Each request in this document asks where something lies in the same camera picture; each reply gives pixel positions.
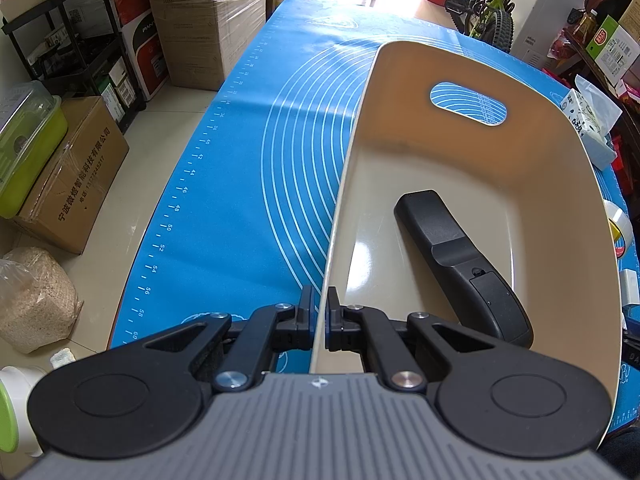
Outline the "green white carton box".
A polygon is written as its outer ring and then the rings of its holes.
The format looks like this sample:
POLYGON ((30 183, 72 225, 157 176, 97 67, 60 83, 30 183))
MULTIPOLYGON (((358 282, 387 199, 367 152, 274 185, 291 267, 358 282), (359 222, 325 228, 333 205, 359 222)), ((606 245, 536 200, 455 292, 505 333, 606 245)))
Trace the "green white carton box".
POLYGON ((606 80, 616 86, 636 62, 639 45, 623 26, 607 16, 589 41, 587 53, 606 80))

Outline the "beige plastic storage bin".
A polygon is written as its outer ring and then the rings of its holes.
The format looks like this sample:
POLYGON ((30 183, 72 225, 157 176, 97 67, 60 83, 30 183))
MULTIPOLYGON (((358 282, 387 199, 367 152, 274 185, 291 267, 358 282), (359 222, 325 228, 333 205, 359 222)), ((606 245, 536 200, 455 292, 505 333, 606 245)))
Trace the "beige plastic storage bin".
POLYGON ((312 367, 324 442, 385 460, 470 450, 538 465, 604 437, 622 350, 608 216, 562 112, 512 76, 426 44, 375 55, 349 141, 326 260, 312 367), (509 283, 532 323, 528 349, 465 353, 426 391, 393 391, 354 352, 326 348, 326 295, 403 321, 463 326, 394 214, 433 190, 509 283))

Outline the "floor cardboard box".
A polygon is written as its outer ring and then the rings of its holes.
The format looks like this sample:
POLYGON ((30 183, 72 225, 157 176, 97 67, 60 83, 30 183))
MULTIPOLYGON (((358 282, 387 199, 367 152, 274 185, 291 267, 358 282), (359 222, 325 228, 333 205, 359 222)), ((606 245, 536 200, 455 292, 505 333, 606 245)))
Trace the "floor cardboard box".
POLYGON ((12 222, 80 255, 129 145, 99 96, 62 103, 68 130, 12 222))

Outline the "small silver rectangular box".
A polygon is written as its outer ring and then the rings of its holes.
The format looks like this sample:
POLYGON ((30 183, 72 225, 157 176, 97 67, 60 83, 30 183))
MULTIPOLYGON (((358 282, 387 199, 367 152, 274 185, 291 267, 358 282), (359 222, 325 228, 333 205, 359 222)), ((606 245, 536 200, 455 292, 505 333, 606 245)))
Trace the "small silver rectangular box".
POLYGON ((640 304, 638 274, 634 270, 620 270, 620 302, 623 308, 640 304))

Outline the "black remote control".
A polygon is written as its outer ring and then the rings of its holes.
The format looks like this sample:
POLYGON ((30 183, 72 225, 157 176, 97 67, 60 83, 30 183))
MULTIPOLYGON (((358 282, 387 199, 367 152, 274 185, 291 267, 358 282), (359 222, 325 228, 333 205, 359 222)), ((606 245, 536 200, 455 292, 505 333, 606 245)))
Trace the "black remote control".
POLYGON ((522 348, 532 346, 533 326, 518 296, 435 191, 404 194, 394 214, 463 326, 522 348))

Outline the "bag of grain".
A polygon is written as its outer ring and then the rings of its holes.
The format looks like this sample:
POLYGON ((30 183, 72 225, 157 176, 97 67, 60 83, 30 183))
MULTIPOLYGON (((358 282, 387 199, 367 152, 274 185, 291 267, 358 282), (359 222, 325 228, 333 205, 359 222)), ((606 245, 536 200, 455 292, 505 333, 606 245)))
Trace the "bag of grain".
POLYGON ((1 258, 1 338, 32 353, 70 336, 84 303, 50 252, 17 247, 1 258))

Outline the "large stacked cardboard box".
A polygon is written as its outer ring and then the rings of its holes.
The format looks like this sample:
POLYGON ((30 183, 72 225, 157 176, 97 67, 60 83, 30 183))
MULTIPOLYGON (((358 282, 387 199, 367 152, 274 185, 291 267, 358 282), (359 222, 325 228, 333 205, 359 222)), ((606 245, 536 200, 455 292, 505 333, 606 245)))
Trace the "large stacked cardboard box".
POLYGON ((150 0, 177 87, 218 90, 266 22, 266 0, 150 0))

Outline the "black metal shelf rack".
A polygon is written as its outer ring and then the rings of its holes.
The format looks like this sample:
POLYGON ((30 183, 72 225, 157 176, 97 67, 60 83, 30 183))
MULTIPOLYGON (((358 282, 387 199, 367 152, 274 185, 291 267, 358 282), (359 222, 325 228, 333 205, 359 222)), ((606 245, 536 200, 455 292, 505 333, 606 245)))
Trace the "black metal shelf rack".
POLYGON ((1 31, 50 93, 99 96, 122 131, 145 109, 114 0, 1 0, 1 31))

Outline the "tissue pack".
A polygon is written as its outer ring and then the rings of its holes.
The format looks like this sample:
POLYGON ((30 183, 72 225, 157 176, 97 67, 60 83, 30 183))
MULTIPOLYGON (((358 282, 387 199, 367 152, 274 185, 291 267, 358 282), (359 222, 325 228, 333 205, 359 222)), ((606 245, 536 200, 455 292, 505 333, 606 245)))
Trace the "tissue pack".
POLYGON ((622 110, 595 84, 575 76, 575 88, 561 101, 560 109, 577 132, 590 162, 603 171, 616 159, 611 130, 622 110))

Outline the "green plastic container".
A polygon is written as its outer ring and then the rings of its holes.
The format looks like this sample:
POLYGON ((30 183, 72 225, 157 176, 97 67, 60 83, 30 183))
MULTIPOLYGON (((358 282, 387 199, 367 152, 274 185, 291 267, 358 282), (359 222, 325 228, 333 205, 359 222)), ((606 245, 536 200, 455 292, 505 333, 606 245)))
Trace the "green plastic container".
POLYGON ((1 95, 1 217, 11 219, 68 129, 62 100, 40 81, 1 95))

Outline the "white masking tape roll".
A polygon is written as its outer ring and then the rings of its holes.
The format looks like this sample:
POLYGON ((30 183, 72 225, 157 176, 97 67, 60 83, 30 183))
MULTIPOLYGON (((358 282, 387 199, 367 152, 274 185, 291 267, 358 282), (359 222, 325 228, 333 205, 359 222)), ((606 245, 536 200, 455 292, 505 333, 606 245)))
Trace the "white masking tape roll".
POLYGON ((617 259, 621 259, 634 241, 634 230, 622 208, 610 200, 604 200, 603 205, 608 216, 608 226, 612 234, 615 255, 617 259))

